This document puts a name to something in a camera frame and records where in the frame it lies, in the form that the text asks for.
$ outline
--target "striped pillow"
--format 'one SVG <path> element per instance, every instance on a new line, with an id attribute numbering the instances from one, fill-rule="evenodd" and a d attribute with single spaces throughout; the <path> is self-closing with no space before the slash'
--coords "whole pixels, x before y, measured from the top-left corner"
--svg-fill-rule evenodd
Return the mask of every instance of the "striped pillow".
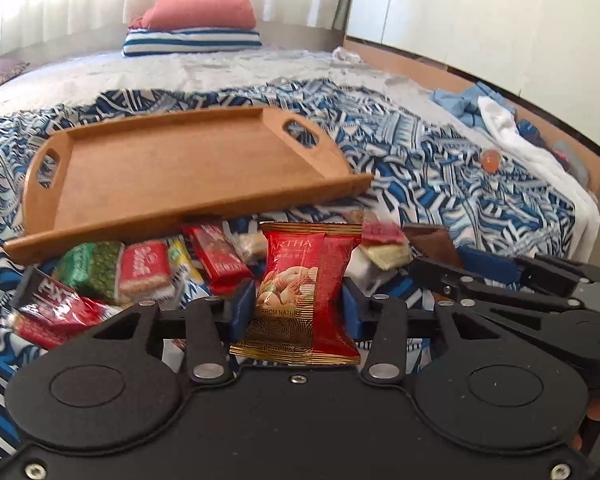
<path id="1" fill-rule="evenodd" d="M 125 56 L 147 54 L 186 54 L 259 48 L 256 30 L 239 28 L 181 28 L 168 32 L 131 29 L 126 35 L 122 53 Z"/>

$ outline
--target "white wardrobe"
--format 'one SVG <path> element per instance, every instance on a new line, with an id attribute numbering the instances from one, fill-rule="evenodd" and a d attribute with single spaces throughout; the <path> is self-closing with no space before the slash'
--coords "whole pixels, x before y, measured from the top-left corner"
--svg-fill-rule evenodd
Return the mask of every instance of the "white wardrobe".
<path id="1" fill-rule="evenodd" d="M 600 146 L 600 0 L 352 0 L 347 35 L 475 75 Z"/>

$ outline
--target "wooden bed frame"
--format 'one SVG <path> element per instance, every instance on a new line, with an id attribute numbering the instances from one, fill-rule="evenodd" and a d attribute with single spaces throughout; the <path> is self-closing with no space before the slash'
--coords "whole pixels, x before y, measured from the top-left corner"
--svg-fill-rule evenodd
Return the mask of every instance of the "wooden bed frame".
<path id="1" fill-rule="evenodd" d="M 384 72 L 404 75 L 427 89 L 443 88 L 452 92 L 461 92 L 474 84 L 468 79 L 447 72 L 407 56 L 401 56 L 381 48 L 376 48 L 345 38 L 343 47 L 357 53 L 366 63 Z M 570 134 L 551 124 L 547 120 L 515 103 L 516 118 L 526 119 L 534 124 L 549 145 L 564 140 L 574 150 L 589 169 L 589 188 L 600 196 L 600 156 L 578 142 Z"/>

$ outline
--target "almond snack packet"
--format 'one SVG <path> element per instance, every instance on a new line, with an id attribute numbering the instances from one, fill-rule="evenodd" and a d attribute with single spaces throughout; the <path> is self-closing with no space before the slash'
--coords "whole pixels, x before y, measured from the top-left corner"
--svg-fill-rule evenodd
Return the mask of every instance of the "almond snack packet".
<path id="1" fill-rule="evenodd" d="M 337 299 L 362 228 L 266 222 L 267 267 L 244 338 L 231 353 L 288 364 L 358 364 Z"/>

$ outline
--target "red snack packet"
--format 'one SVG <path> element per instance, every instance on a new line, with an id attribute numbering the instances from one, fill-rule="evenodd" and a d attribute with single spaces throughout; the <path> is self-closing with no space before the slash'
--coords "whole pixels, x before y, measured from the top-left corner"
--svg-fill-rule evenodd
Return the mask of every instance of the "red snack packet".
<path id="1" fill-rule="evenodd" d="M 151 240 L 131 245 L 122 253 L 118 290 L 122 296 L 136 298 L 171 285 L 171 266 L 167 245 Z"/>
<path id="2" fill-rule="evenodd" d="M 262 231 L 269 248 L 255 319 L 231 352 L 290 364 L 358 364 L 336 300 L 360 225 L 272 222 Z"/>
<path id="3" fill-rule="evenodd" d="M 62 335 L 75 335 L 100 323 L 101 312 L 94 304 L 85 304 L 72 288 L 35 267 L 24 273 L 11 306 Z"/>
<path id="4" fill-rule="evenodd" d="M 189 237 L 196 256 L 206 270 L 212 294 L 231 294 L 244 278 L 253 277 L 218 226 L 186 225 L 182 231 Z"/>
<path id="5" fill-rule="evenodd" d="M 102 303 L 101 301 L 85 298 L 84 296 L 81 296 L 80 299 L 88 308 L 92 308 L 96 312 L 100 313 L 101 321 L 107 320 L 124 310 L 124 308 L 121 306 Z"/>
<path id="6" fill-rule="evenodd" d="M 10 323 L 11 329 L 21 338 L 45 350 L 51 350 L 60 346 L 68 339 L 67 336 L 54 333 L 42 322 L 23 316 L 17 312 L 12 312 L 7 322 Z"/>
<path id="7" fill-rule="evenodd" d="M 400 226 L 391 221 L 366 219 L 362 222 L 362 244 L 364 246 L 401 244 L 405 236 Z"/>

